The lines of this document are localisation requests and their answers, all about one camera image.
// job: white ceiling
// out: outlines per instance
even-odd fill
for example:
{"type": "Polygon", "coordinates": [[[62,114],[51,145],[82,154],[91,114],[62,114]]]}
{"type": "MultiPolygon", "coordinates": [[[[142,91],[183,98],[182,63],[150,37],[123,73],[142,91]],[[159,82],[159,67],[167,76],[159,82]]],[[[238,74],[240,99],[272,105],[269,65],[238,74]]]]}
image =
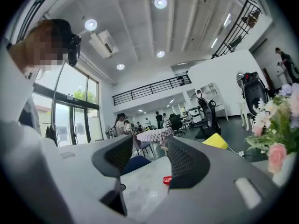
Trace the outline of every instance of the white ceiling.
{"type": "Polygon", "coordinates": [[[173,96],[165,97],[163,99],[158,99],[152,102],[148,102],[143,105],[139,105],[136,107],[131,107],[129,109],[123,110],[121,112],[125,113],[127,116],[135,116],[139,114],[143,114],[143,112],[149,113],[154,112],[161,109],[166,109],[167,105],[170,105],[169,107],[173,105],[182,104],[185,102],[184,96],[182,93],[176,94],[173,96]]]}
{"type": "Polygon", "coordinates": [[[102,58],[89,44],[90,32],[84,32],[81,49],[98,68],[114,81],[126,72],[132,72],[140,62],[158,59],[156,54],[181,51],[198,51],[207,55],[216,37],[221,44],[242,6],[235,0],[167,0],[164,9],[157,9],[154,0],[66,0],[59,2],[59,9],[51,12],[51,18],[62,18],[70,22],[76,34],[84,31],[86,20],[93,18],[98,27],[95,33],[107,29],[119,52],[112,58],[102,58]],[[223,23],[231,13],[231,24],[223,23]],[[125,64],[119,72],[116,65],[125,64]]]}

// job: white flower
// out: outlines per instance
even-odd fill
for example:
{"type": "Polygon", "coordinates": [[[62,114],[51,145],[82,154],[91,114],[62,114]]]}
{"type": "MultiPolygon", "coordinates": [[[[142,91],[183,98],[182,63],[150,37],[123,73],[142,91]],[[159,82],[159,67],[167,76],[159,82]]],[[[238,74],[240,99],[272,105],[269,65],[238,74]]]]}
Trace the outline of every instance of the white flower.
{"type": "Polygon", "coordinates": [[[256,108],[255,105],[252,105],[252,109],[258,114],[260,112],[259,108],[256,108]]]}
{"type": "Polygon", "coordinates": [[[270,115],[268,112],[266,112],[265,110],[260,111],[257,115],[256,115],[256,119],[255,119],[255,125],[263,128],[264,126],[266,128],[269,128],[271,125],[270,122],[270,115]]]}
{"type": "Polygon", "coordinates": [[[273,116],[277,111],[277,105],[274,104],[273,100],[269,100],[269,102],[265,105],[265,110],[270,112],[270,116],[273,116]]]}
{"type": "Polygon", "coordinates": [[[260,109],[260,111],[262,111],[264,109],[265,103],[263,102],[262,98],[260,98],[260,100],[258,101],[258,108],[260,109]]]}

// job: ceiling beam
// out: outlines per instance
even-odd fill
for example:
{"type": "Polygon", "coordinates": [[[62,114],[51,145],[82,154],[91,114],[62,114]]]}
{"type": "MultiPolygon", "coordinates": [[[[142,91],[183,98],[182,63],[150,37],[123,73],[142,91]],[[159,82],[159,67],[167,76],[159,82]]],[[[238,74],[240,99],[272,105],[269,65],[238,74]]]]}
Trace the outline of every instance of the ceiling beam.
{"type": "Polygon", "coordinates": [[[201,44],[202,44],[202,42],[203,42],[203,39],[205,38],[206,30],[207,30],[207,28],[208,28],[208,26],[209,26],[211,17],[212,17],[212,15],[213,15],[213,11],[214,11],[214,9],[215,9],[216,2],[217,2],[217,0],[212,0],[212,3],[211,3],[211,6],[210,6],[208,15],[206,16],[205,25],[203,26],[203,28],[202,28],[202,30],[201,30],[199,39],[198,39],[197,44],[196,44],[196,50],[198,50],[198,49],[200,48],[200,46],[201,46],[201,44]]]}
{"type": "Polygon", "coordinates": [[[182,51],[185,50],[187,41],[190,36],[191,28],[192,28],[194,17],[195,17],[196,10],[197,10],[197,4],[198,4],[198,0],[192,0],[191,10],[190,10],[189,19],[188,19],[188,23],[187,23],[187,27],[186,27],[186,32],[185,32],[185,37],[184,37],[184,41],[182,44],[182,51]]]}
{"type": "Polygon", "coordinates": [[[170,50],[171,50],[174,7],[175,7],[175,0],[169,0],[167,37],[166,37],[166,39],[167,39],[166,51],[167,52],[170,52],[170,50]]]}
{"type": "Polygon", "coordinates": [[[133,43],[133,39],[132,39],[130,30],[129,30],[128,26],[127,26],[127,22],[126,22],[126,19],[125,19],[124,14],[123,14],[123,12],[122,12],[120,3],[119,3],[118,0],[114,0],[114,1],[115,1],[115,6],[116,6],[116,9],[117,9],[117,12],[118,12],[119,16],[121,17],[122,24],[123,24],[123,26],[124,26],[124,28],[125,28],[125,30],[126,30],[126,33],[127,33],[127,37],[128,37],[129,43],[130,43],[130,45],[132,46],[132,49],[133,49],[133,51],[134,51],[134,55],[135,55],[137,61],[139,62],[140,59],[139,59],[139,57],[138,57],[138,55],[137,55],[137,52],[136,52],[136,49],[135,49],[135,46],[134,46],[134,43],[133,43]]]}
{"type": "Polygon", "coordinates": [[[153,34],[153,24],[151,18],[151,11],[150,11],[150,0],[144,0],[145,2],[145,13],[146,18],[149,26],[149,43],[150,43],[150,51],[153,57],[155,56],[155,46],[154,46],[154,34],[153,34]]]}

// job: air conditioner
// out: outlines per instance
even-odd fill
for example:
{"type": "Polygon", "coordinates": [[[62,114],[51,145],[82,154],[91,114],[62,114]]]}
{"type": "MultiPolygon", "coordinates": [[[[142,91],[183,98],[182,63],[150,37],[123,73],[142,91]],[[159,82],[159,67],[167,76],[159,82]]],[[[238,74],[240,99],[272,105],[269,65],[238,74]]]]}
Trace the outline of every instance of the air conditioner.
{"type": "Polygon", "coordinates": [[[89,43],[100,54],[101,57],[110,57],[113,53],[118,52],[118,49],[107,30],[97,35],[92,33],[90,37],[91,39],[89,40],[89,43]]]}

